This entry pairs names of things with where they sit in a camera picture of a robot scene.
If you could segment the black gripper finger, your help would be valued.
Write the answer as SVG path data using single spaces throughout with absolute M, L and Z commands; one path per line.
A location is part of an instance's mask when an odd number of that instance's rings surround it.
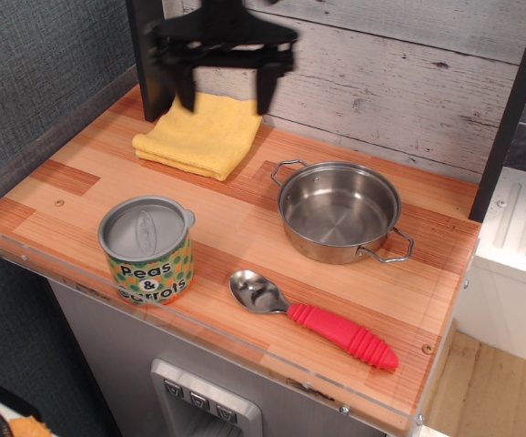
M 259 115 L 267 114 L 280 77 L 281 66 L 278 63 L 265 64 L 258 69 L 256 90 Z
M 196 98 L 194 69 L 191 66 L 174 65 L 171 68 L 171 74 L 182 107 L 193 112 Z

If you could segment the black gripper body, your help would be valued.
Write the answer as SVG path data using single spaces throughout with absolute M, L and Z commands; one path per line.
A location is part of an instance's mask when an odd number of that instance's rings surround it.
M 296 30 L 259 18 L 241 1 L 203 1 L 188 14 L 148 24 L 152 62 L 164 71 L 197 67 L 294 69 Z

